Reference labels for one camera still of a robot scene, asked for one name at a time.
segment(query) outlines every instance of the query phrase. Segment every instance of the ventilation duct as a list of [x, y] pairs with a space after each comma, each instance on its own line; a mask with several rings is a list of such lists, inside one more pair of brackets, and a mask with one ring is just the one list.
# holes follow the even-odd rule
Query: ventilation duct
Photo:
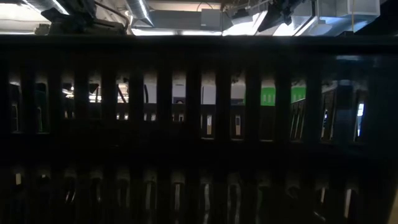
[[149, 17], [149, 6], [145, 0], [126, 0], [127, 7], [133, 16], [131, 25], [137, 21], [142, 21], [147, 25], [154, 27]]
[[36, 10], [38, 13], [47, 9], [55, 8], [62, 14], [69, 15], [69, 13], [56, 0], [23, 0], [25, 4]]

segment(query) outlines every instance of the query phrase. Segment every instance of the ductwork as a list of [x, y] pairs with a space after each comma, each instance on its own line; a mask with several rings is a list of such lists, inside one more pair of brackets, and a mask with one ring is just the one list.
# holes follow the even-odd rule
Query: ductwork
[[58, 10], [58, 12], [69, 15], [69, 13], [61, 6], [61, 4], [57, 2], [57, 0], [23, 0], [23, 2], [39, 13], [51, 8], [55, 8]]
[[131, 25], [137, 21], [145, 22], [147, 25], [154, 27], [152, 20], [149, 17], [149, 6], [145, 0], [126, 0], [127, 8], [133, 16]]

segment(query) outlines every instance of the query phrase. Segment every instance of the metal grille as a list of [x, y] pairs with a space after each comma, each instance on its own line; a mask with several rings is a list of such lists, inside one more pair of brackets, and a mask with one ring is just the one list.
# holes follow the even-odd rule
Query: metal grille
[[[395, 39], [3, 36], [0, 46], [2, 223], [388, 221], [397, 179]], [[176, 67], [187, 74], [185, 118], [178, 124], [171, 104]], [[157, 71], [155, 108], [143, 100], [149, 69]], [[200, 103], [205, 69], [216, 72], [213, 109]], [[246, 74], [239, 110], [230, 103], [236, 69]], [[100, 119], [89, 118], [91, 72], [101, 76]], [[119, 72], [129, 76], [127, 121], [116, 119]], [[264, 72], [276, 87], [275, 107], [266, 115], [259, 103]], [[14, 73], [21, 78], [18, 133], [11, 132]], [[75, 119], [64, 119], [65, 73], [74, 76]], [[47, 81], [47, 133], [38, 133], [39, 75]], [[298, 77], [306, 99], [292, 104]], [[333, 105], [325, 103], [323, 80], [338, 83]], [[367, 83], [358, 138], [350, 131], [358, 99], [351, 80]], [[323, 124], [325, 108], [333, 118]], [[207, 110], [212, 140], [201, 138]], [[156, 121], [144, 121], [145, 111], [156, 113]], [[238, 113], [244, 135], [233, 141], [230, 117]], [[261, 117], [272, 120], [266, 123], [271, 141], [261, 141]]]

